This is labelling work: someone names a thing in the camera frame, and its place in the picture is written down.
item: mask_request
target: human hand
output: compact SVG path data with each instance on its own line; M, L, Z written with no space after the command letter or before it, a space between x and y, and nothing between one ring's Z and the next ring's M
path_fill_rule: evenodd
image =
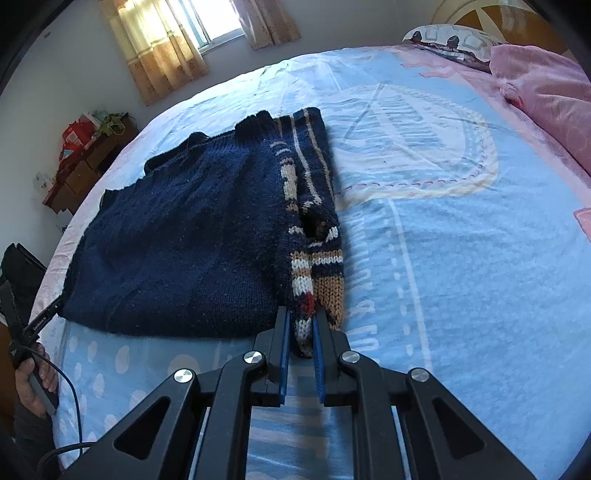
M39 355L44 356L48 360L50 359L42 344L37 343L35 349ZM50 392L55 392L58 380L56 371L47 362L39 362L39 376L43 381L43 387ZM29 375L33 373L33 370L35 370L35 360L32 358L28 358L18 366L14 372L17 394L22 405L28 411L34 413L39 418L44 419L47 416L45 405L43 405L43 402L37 397L37 394L33 391L33 388L29 383Z

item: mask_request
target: pillowcase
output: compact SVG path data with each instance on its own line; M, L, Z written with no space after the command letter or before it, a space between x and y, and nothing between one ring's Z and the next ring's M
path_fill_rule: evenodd
M473 69L490 73L491 48L504 42L482 30L462 25L424 25L402 39Z
M591 175L591 82L580 65L538 47L499 45L491 51L491 73L503 96Z

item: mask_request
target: bed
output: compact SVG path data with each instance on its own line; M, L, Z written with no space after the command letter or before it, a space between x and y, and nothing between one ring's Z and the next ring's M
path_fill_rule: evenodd
M573 215L591 207L591 180L491 75L413 46L296 57L162 113L72 219L34 313L61 292L105 189L133 183L193 131L306 106L320 108L336 166L351 347L432 371L539 480L557 479L591 430L591 244ZM215 369L252 345L130 338L60 318L41 341L74 382L84 441L177 368ZM57 446L77 442L65 382L54 434ZM321 408L311 362L292 359L285 406L253 410L247 478L352 478L350 447L348 415Z

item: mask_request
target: white wall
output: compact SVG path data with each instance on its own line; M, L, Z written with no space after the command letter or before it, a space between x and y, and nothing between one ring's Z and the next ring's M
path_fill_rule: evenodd
M61 232L33 178L53 176L61 133L84 110L47 47L31 47L0 95L0 255L20 242L45 265Z
M259 51L244 37L223 44L204 55L207 76L150 107L139 97L98 1L74 0L47 30L47 41L81 98L92 108L127 111L142 128L167 108L241 73L304 53L396 44L406 32L395 0L284 0L284 5L300 29L300 40Z

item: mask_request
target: beige curtain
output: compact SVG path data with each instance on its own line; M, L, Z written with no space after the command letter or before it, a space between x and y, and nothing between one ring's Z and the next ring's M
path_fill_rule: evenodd
M230 0L254 50L301 38L281 0Z
M146 105L209 70L170 0L99 0Z

